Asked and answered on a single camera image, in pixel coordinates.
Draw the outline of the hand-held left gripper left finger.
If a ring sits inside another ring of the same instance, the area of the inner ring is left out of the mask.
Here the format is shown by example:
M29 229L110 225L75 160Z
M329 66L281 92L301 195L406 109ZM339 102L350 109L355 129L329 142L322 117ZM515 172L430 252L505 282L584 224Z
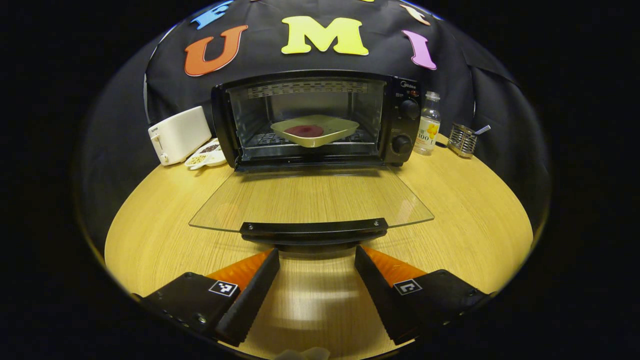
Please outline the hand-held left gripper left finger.
M229 346L247 338L281 268L268 249L209 274L185 272L146 296L132 296L150 312Z

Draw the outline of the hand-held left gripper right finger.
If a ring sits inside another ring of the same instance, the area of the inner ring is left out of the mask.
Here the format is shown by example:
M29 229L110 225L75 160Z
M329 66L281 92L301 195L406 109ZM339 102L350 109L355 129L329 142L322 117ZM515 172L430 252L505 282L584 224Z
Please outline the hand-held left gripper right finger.
M355 248L354 266L396 346L438 333L495 296L446 269L425 272L361 245Z

